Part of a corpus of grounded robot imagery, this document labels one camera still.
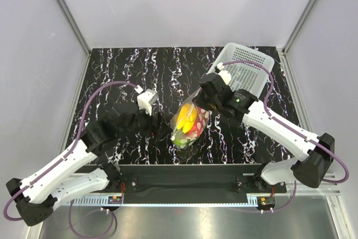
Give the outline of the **red dragon fruit toy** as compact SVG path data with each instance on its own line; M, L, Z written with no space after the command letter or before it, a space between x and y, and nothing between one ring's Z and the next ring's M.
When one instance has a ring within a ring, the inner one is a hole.
M187 132L190 139L197 139L206 127L210 113L202 108L196 107L197 116L192 128Z

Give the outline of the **yellow banana bunch toy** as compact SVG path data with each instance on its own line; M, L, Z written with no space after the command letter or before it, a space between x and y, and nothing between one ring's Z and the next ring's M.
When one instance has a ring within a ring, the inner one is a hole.
M176 120L176 129L187 133L193 126L197 116L197 111L193 103L184 104Z

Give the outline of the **clear dotted zip top bag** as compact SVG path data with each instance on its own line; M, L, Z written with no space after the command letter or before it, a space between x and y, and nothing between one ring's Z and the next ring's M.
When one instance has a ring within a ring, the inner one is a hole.
M211 112L194 104L200 90L191 94L171 119L171 141L178 149L186 149L201 136Z

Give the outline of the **white plastic basket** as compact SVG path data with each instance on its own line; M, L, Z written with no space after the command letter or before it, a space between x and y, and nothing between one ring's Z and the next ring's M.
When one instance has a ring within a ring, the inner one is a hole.
M232 91L244 89L260 97L266 82L267 71L271 72L274 59L265 53L244 45L228 43L220 52L207 73L215 71L219 63L227 63L225 70L231 75L229 87Z

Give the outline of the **green apple toy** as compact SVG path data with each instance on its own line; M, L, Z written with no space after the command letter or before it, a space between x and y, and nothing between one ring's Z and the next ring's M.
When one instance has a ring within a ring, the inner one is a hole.
M185 148L187 146L187 139L177 137L174 139L173 144L178 148Z

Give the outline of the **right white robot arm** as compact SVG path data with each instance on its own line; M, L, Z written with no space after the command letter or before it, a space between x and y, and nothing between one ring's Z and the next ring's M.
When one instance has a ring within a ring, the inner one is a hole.
M249 91L232 91L229 82L227 71L204 75L195 105L263 132L294 156L262 165L251 180L252 185L263 193L282 181L297 180L307 187L318 188L333 162L334 137L328 133L318 136L296 126L265 108Z

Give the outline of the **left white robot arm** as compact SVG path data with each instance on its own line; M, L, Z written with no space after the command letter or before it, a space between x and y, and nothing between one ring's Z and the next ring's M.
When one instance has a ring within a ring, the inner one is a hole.
M38 172L25 179L12 178L6 188L29 227L46 220L61 205L97 191L116 191L122 182L119 168L107 162L81 177L69 177L89 162L114 148L120 138L140 133L159 138L166 127L162 113L144 110L113 114L89 123L79 139Z

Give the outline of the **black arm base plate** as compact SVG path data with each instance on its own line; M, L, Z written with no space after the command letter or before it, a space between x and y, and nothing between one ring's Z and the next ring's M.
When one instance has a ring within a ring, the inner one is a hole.
M259 190L248 186L259 164L120 165L104 193L123 193L129 204L238 204L248 194L285 194L285 184Z

